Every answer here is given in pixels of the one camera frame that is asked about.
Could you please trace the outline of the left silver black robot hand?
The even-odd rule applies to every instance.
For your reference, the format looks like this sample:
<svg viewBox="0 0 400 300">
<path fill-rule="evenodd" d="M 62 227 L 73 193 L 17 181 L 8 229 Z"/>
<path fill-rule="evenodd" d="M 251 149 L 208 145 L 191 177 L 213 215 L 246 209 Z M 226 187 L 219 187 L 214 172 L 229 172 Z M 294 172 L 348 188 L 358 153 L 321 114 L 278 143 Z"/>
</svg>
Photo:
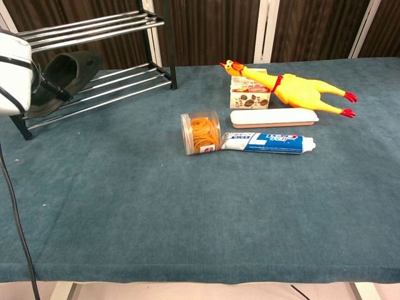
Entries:
<svg viewBox="0 0 400 300">
<path fill-rule="evenodd" d="M 73 97 L 61 87 L 51 83 L 41 72 L 40 67 L 35 63 L 31 62 L 32 69 L 32 83 L 31 93 L 34 94 L 38 90 L 39 86 L 56 95 L 56 97 L 62 101 L 70 101 Z"/>
</svg>

